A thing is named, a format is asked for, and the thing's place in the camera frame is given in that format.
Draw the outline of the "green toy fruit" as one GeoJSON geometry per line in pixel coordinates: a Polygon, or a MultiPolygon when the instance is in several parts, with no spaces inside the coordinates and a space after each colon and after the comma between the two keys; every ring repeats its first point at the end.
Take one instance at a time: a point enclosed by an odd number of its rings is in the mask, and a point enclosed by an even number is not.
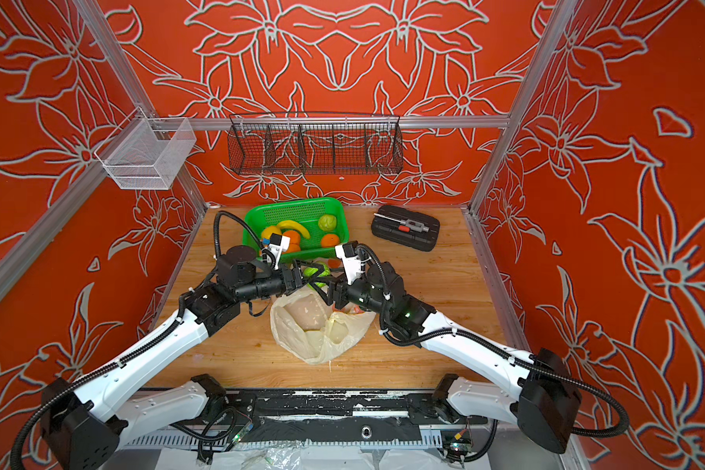
{"type": "Polygon", "coordinates": [[[327,233],[334,232],[337,225],[338,219],[335,215],[322,215],[317,221],[318,228],[327,233]]]}

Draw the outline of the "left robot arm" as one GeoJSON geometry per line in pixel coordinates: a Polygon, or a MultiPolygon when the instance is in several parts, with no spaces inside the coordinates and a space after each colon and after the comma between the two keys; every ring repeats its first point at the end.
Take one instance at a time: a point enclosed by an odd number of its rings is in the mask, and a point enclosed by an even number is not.
{"type": "Polygon", "coordinates": [[[225,409],[221,385],[208,374],[155,397],[150,405],[139,405],[133,397],[166,366],[215,336],[242,307],[303,286],[297,268],[282,266],[293,241],[281,229],[266,235],[251,231],[254,247],[223,250],[221,220],[227,215],[219,211],[213,221],[215,267],[179,297],[177,310],[163,324],[99,368],[44,389],[40,407],[13,442],[11,468],[24,468],[24,446],[33,430],[39,430],[62,468],[97,469],[142,435],[225,409]]]}

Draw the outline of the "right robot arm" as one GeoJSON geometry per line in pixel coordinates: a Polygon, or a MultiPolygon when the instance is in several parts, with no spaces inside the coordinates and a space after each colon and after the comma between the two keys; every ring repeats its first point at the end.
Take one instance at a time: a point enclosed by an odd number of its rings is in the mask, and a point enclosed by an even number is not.
{"type": "Polygon", "coordinates": [[[566,451],[573,435],[614,438],[630,426],[626,409],[616,399],[573,378],[557,354],[547,349],[533,354],[510,348],[459,325],[407,293],[401,276],[387,262],[354,280],[341,275],[327,284],[327,295],[334,305],[354,304],[376,313],[381,333],[392,345],[441,354],[499,387],[500,397],[480,399],[468,392],[467,380],[448,380],[446,403],[462,416],[485,416],[514,424],[533,443],[555,454],[566,451]],[[617,415],[615,423],[593,429],[577,426],[585,394],[607,403],[617,415]]]}

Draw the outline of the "orange toy bell pepper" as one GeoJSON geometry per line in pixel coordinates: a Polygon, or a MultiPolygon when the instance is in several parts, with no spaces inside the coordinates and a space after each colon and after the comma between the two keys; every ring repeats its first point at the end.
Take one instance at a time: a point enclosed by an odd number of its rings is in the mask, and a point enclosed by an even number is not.
{"type": "Polygon", "coordinates": [[[285,230],[283,235],[290,239],[291,245],[299,245],[301,243],[302,235],[298,231],[293,229],[285,230]]]}

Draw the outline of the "translucent printed plastic bag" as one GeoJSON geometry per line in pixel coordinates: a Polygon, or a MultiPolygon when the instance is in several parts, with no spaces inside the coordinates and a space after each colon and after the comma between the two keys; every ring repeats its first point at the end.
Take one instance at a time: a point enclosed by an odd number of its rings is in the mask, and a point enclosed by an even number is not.
{"type": "Polygon", "coordinates": [[[311,365],[332,362],[354,348],[372,325],[375,313],[349,303],[326,305],[315,288],[276,299],[269,313],[272,336],[282,349],[311,365]]]}

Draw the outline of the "yellow-green toy starfruit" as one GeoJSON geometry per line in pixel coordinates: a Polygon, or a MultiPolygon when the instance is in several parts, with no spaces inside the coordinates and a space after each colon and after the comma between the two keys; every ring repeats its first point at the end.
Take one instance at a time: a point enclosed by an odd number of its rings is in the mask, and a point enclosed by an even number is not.
{"type": "Polygon", "coordinates": [[[326,264],[314,264],[313,266],[306,266],[303,269],[303,277],[307,279],[323,278],[330,274],[331,270],[326,264]]]}

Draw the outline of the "yellow toy lemon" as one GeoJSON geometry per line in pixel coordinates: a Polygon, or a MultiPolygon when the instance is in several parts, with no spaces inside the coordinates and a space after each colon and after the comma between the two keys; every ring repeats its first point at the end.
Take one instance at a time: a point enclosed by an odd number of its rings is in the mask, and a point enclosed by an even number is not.
{"type": "Polygon", "coordinates": [[[269,227],[266,227],[263,231],[262,234],[260,235],[260,238],[270,240],[272,235],[282,235],[282,230],[277,227],[276,225],[270,225],[269,227]]]}

